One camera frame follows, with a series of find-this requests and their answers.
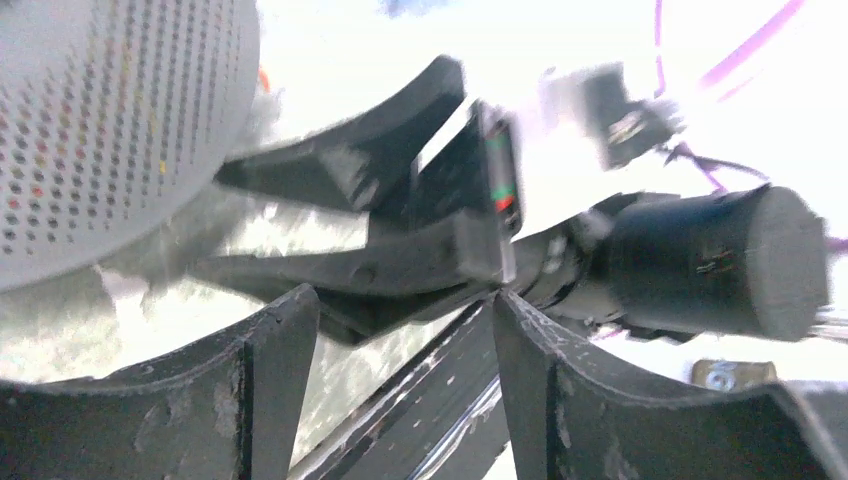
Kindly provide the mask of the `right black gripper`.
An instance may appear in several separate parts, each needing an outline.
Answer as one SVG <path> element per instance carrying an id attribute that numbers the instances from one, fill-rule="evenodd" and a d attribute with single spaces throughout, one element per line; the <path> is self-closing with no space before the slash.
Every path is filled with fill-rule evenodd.
<path id="1" fill-rule="evenodd" d="M 226 163 L 215 175 L 223 186 L 324 208 L 363 212 L 390 195 L 361 249 L 207 257 L 190 274 L 263 301 L 309 284 L 323 332 L 346 345 L 437 320 L 512 281 L 521 209 L 505 112 L 473 101 L 455 136 L 411 167 L 464 98 L 460 62 L 440 55 L 365 113 Z"/>

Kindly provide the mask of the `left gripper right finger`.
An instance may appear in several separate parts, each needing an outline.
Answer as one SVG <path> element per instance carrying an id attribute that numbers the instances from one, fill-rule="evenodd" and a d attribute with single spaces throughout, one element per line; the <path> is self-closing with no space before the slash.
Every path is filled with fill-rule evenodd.
<path id="1" fill-rule="evenodd" d="M 843 479 L 847 387 L 789 381 L 724 393 L 628 363 L 522 298 L 492 304 L 521 479 Z"/>

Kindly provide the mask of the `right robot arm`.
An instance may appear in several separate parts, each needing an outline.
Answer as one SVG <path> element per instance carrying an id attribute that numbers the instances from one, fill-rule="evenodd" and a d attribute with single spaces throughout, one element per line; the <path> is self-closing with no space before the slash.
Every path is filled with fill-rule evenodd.
<path id="1" fill-rule="evenodd" d="M 225 165 L 224 186 L 366 212 L 369 237 L 336 253 L 207 257 L 192 276 L 264 301 L 309 284 L 324 333 L 347 345 L 502 287 L 577 320 L 784 341 L 828 303 L 823 227 L 794 191 L 682 198 L 587 182 L 645 153 L 684 156 L 668 145 L 673 109 L 630 99 L 620 65 L 548 71 L 521 110 L 472 102 L 416 171 L 465 99 L 461 64 L 440 55 L 368 112 Z"/>

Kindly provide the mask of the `black cable spool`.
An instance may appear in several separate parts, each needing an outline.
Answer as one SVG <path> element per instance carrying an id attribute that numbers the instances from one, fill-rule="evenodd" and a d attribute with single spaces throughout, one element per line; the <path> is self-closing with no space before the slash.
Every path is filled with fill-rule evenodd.
<path id="1" fill-rule="evenodd" d="M 1 287 L 110 256 L 212 180 L 254 99 L 252 1 L 1 5 Z"/>

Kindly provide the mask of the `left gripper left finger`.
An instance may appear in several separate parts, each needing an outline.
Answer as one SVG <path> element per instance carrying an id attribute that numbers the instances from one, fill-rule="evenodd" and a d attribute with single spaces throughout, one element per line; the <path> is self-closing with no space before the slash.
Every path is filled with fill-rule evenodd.
<path id="1" fill-rule="evenodd" d="M 5 479 L 283 479 L 320 304 L 299 286 L 102 379 L 1 385 Z"/>

